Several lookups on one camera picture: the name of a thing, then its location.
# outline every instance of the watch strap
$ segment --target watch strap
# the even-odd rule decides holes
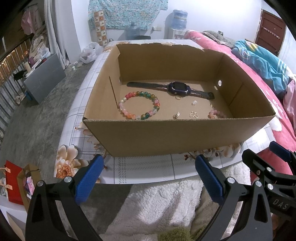
[[[166,84],[155,84],[155,83],[142,83],[142,82],[128,82],[127,87],[136,87],[144,89],[156,89],[156,90],[168,90],[168,85]]]
[[[190,95],[200,97],[203,99],[208,99],[208,100],[215,99],[213,92],[204,92],[204,91],[199,91],[199,90],[195,90],[195,89],[191,89]]]

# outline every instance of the white curtain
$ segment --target white curtain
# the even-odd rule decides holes
[[[67,68],[69,61],[66,59],[66,50],[59,28],[59,13],[55,9],[56,0],[44,0],[44,19],[48,32],[50,53],[56,53],[63,69]]]

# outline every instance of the watch screen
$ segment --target watch screen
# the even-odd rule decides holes
[[[173,83],[173,88],[176,90],[182,90],[186,91],[187,90],[187,84],[181,83],[181,82],[174,82]]]

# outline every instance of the gray floor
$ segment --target gray floor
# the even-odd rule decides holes
[[[75,95],[92,63],[72,70],[67,68],[64,78],[38,105],[26,98],[16,109],[6,130],[0,151],[0,166],[6,160],[24,167],[28,163],[39,166],[46,183],[55,183],[54,160],[64,122]],[[130,185],[96,184],[87,202],[81,205],[86,217],[98,233],[104,233],[120,210]],[[62,220],[69,228],[66,217]]]

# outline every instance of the door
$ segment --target door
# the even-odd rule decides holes
[[[255,43],[278,56],[284,40],[285,29],[286,24],[281,18],[263,10]]]

